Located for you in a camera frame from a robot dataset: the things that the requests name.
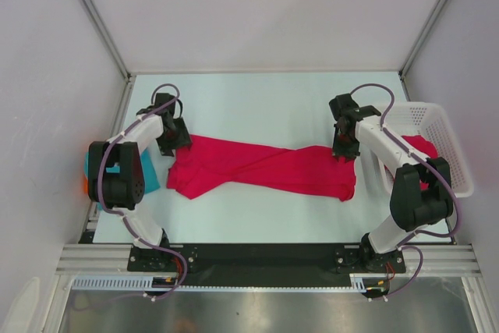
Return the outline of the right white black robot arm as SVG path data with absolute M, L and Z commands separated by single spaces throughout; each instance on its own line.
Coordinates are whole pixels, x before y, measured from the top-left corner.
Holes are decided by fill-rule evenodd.
M 334 97 L 329 107 L 335 120 L 334 157 L 353 161 L 364 145 L 393 177 L 388 217 L 359 244 L 359 263 L 379 271 L 402 245 L 453 214 L 450 166 L 444 158 L 431 158 L 411 146 L 388 127 L 387 112 L 361 107 L 351 94 Z

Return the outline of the white plastic perforated basket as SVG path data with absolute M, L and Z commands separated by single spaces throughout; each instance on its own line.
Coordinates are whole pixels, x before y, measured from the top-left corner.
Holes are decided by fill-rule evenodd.
M 391 193 L 395 170 L 403 161 L 415 163 L 406 151 L 383 132 L 384 129 L 401 139 L 403 136 L 422 136 L 431 142 L 440 157 L 450 167 L 451 187 L 458 198 L 470 197 L 474 185 L 465 162 L 462 149 L 445 110 L 436 104 L 425 102 L 397 102 L 385 116 L 384 121 L 371 115 L 356 125 L 355 136 L 376 156 L 380 176 L 387 193 Z

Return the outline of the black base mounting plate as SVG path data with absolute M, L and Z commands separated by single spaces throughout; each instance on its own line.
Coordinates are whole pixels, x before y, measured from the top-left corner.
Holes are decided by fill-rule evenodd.
M 371 278 L 403 275 L 399 251 L 371 254 L 357 243 L 187 243 L 171 245 L 173 254 L 133 247 L 128 271 L 187 273 L 186 286 L 319 288 L 349 285 L 351 274 Z

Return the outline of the folded teal t shirt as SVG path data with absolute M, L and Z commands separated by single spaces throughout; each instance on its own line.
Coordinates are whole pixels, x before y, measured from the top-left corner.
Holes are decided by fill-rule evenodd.
M 128 144 L 112 148 L 101 167 L 106 143 L 90 145 L 84 162 L 89 198 L 107 209 L 135 210 L 143 196 L 160 188 L 149 152 Z

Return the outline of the red t shirt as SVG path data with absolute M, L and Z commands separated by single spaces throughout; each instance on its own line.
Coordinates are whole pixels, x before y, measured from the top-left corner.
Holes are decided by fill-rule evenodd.
M 402 139 L 409 145 L 409 148 L 425 154 L 425 158 L 437 158 L 439 156 L 437 148 L 423 136 L 402 135 Z M 389 169 L 386 163 L 383 163 L 383 166 L 386 173 L 390 173 L 392 177 L 395 177 L 396 169 L 404 164 L 416 165 L 417 161 L 414 158 L 409 157 L 406 153 L 402 153 L 402 159 L 398 162 L 395 168 Z
M 290 193 L 353 198 L 353 161 L 335 158 L 328 147 L 299 149 L 193 136 L 192 145 L 176 152 L 166 187 L 195 199 L 228 182 L 263 186 Z

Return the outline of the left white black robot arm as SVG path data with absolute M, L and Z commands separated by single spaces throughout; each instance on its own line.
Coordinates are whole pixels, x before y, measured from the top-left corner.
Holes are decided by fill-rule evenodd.
M 192 144 L 181 114 L 179 95 L 154 94 L 151 104 L 140 109 L 122 132 L 105 141 L 94 141 L 88 149 L 87 193 L 103 211 L 120 219 L 132 236 L 133 245 L 147 249 L 145 261 L 155 270 L 172 261 L 165 230 L 144 206 L 146 179 L 142 153 L 153 143 L 165 157 Z

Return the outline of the aluminium frame rail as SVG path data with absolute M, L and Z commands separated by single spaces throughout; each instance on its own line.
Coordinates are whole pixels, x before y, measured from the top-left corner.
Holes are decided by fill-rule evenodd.
M 417 246 L 423 253 L 423 277 L 480 277 L 472 246 L 430 244 Z M 129 244 L 70 244 L 64 246 L 57 275 L 126 275 Z

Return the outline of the folded orange t shirt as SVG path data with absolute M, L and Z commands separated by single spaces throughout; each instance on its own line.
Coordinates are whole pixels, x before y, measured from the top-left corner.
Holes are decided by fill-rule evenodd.
M 88 194 L 88 180 L 87 178 L 83 179 L 83 192 L 87 195 Z

